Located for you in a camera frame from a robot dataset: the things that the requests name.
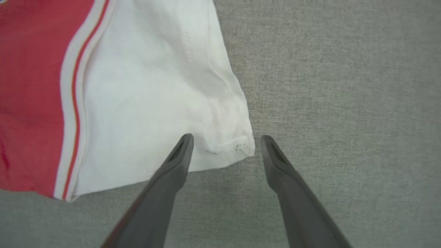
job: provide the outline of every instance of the white trim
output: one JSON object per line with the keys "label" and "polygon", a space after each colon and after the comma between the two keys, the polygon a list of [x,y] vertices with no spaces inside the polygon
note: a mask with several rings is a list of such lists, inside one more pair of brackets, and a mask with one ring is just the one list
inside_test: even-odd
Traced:
{"label": "white trim", "polygon": [[[64,118],[64,136],[63,136],[63,146],[61,149],[60,163],[58,165],[58,171],[56,176],[56,182],[54,187],[54,197],[57,199],[63,199],[64,186],[67,180],[67,174],[69,171],[69,166],[72,159],[72,153],[75,144],[75,133],[76,133],[76,120],[75,120],[75,109],[72,99],[72,78],[75,69],[75,63],[77,57],[79,56],[81,47],[84,42],[96,26],[101,11],[106,0],[97,0],[94,2],[87,18],[84,23],[78,29],[75,36],[72,38],[69,46],[67,48],[66,54],[64,56],[63,64],[60,73],[60,93],[61,93],[61,105],[63,108],[63,118]],[[78,152],[75,158],[74,168],[71,174],[71,180],[68,186],[66,201],[72,201],[73,189],[75,188],[75,183],[79,171],[79,167],[82,162],[82,156],[84,153],[86,133],[83,132],[86,129],[85,120],[85,110],[83,101],[83,78],[84,70],[86,68],[87,61],[90,54],[99,38],[103,34],[112,14],[113,7],[115,5],[115,0],[110,0],[107,9],[104,10],[105,15],[102,20],[101,25],[97,29],[94,36],[89,41],[86,46],[82,58],[79,63],[79,68],[77,72],[77,82],[76,82],[76,96],[77,96],[77,107],[80,119],[80,133],[79,133],[79,143]]]}

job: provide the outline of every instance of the red fabric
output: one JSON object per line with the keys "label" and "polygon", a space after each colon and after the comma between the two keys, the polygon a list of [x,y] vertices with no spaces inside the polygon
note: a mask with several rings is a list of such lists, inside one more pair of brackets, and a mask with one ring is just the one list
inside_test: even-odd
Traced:
{"label": "red fabric", "polygon": [[92,4],[0,4],[0,188],[53,196],[63,144],[61,65]]}

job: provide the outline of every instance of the gray carpet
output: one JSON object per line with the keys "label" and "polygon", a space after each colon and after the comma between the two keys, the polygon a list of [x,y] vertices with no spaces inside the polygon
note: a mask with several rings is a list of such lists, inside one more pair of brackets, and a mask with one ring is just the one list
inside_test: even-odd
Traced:
{"label": "gray carpet", "polygon": [[[441,2],[392,2],[216,6],[255,137],[273,136],[351,244],[438,248]],[[288,247],[256,150],[189,174],[166,247]],[[72,204],[2,191],[0,247],[97,247],[143,185]]]}

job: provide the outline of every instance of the garment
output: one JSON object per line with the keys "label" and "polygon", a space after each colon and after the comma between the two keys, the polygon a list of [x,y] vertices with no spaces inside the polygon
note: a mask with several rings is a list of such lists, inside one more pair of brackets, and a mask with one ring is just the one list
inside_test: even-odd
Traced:
{"label": "garment", "polygon": [[[36,20],[50,22],[57,34],[65,27],[61,17],[52,19],[55,14],[43,15],[26,3],[25,9],[32,11],[26,19],[35,23],[27,33],[21,33],[21,24],[13,28],[18,21],[2,18],[1,52],[8,56],[2,56],[0,70],[2,75],[6,69],[12,72],[2,76],[1,88],[5,95],[15,94],[0,101],[2,188],[35,190],[72,201],[82,194],[145,181],[185,133],[195,136],[190,171],[225,167],[254,154],[246,99],[231,71],[212,1],[71,4],[80,5],[76,7],[83,15],[72,14],[75,25],[64,34],[65,42],[57,52],[47,44],[57,44],[58,39],[50,38],[44,32],[48,25]],[[0,8],[23,9],[8,2]],[[51,8],[56,13],[74,9],[54,3],[41,7],[45,11]],[[63,20],[73,23],[64,16]],[[39,51],[35,60],[44,56],[58,67],[31,64],[28,68],[35,75],[28,75],[26,81],[16,74],[18,64],[27,58],[16,58],[9,51],[31,34],[42,39],[48,50]],[[37,47],[26,43],[15,49],[33,51]],[[4,69],[3,64],[10,60],[14,63]],[[21,80],[39,89],[33,94],[50,95],[44,102],[57,112],[36,115],[40,106],[34,104],[41,104],[39,100],[23,98],[26,89],[11,86]],[[52,91],[42,88],[41,81],[50,84]],[[29,115],[11,100],[18,98],[33,105]],[[12,128],[14,122],[28,120],[32,123],[26,127]],[[52,126],[37,130],[41,139],[29,150],[19,149],[29,142],[23,130],[32,133],[40,123]],[[29,154],[33,154],[32,160],[19,159]],[[50,161],[41,162],[49,157]],[[40,170],[42,164],[50,173]],[[37,187],[43,181],[46,185]]]}

